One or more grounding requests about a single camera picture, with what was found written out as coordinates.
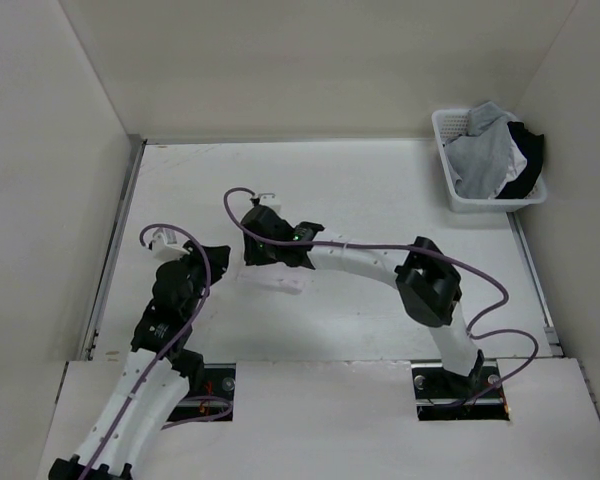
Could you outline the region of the pale pink tank top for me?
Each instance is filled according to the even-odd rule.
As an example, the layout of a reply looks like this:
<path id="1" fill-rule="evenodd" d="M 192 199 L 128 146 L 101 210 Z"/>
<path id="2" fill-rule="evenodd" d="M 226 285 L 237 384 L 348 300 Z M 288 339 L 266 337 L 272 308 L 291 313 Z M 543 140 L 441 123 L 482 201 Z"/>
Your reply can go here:
<path id="1" fill-rule="evenodd" d="M 304 269 L 291 268 L 283 264 L 266 266 L 243 266 L 236 280 L 261 290 L 301 294 L 308 282 L 309 274 Z"/>

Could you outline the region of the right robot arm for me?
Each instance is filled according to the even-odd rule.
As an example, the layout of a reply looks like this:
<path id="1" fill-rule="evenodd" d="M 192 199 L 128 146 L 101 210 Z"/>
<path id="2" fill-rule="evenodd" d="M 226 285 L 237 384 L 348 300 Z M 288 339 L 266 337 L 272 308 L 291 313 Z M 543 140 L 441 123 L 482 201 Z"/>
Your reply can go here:
<path id="1" fill-rule="evenodd" d="M 408 317 L 428 328 L 440 352 L 448 396 L 467 398 L 477 388 L 484 355 L 466 332 L 461 276 L 452 265 L 420 253 L 357 249 L 351 238 L 317 223 L 292 226 L 264 205 L 252 207 L 240 226 L 248 265 L 339 271 L 396 289 Z"/>

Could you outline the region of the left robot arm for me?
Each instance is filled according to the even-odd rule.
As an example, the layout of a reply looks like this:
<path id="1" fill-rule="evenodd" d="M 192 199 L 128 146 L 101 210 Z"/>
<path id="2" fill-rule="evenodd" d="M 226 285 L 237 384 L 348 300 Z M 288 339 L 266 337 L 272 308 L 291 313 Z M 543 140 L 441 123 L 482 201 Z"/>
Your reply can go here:
<path id="1" fill-rule="evenodd" d="M 188 241 L 156 271 L 152 298 L 135 327 L 130 351 L 104 409 L 51 479 L 131 479 L 177 404 L 204 387 L 204 360 L 186 349 L 192 317 L 229 266 L 231 249 Z"/>

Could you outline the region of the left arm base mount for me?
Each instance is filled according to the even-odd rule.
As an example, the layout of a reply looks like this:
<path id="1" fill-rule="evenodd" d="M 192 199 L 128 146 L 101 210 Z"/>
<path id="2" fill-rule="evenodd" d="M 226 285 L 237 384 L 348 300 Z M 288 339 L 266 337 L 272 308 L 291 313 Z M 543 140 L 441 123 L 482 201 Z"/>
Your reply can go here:
<path id="1" fill-rule="evenodd" d="M 235 364 L 207 364 L 201 383 L 174 408 L 169 422 L 208 418 L 224 413 L 236 390 Z"/>

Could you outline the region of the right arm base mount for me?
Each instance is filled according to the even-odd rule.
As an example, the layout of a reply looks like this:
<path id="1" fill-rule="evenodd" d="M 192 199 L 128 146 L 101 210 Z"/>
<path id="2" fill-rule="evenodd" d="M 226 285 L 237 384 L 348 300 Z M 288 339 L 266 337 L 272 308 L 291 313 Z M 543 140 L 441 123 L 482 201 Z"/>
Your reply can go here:
<path id="1" fill-rule="evenodd" d="M 451 378 L 439 362 L 411 365 L 417 417 L 421 421 L 508 421 L 504 389 L 473 397 L 500 379 L 495 361 L 487 361 L 476 383 L 467 387 Z"/>

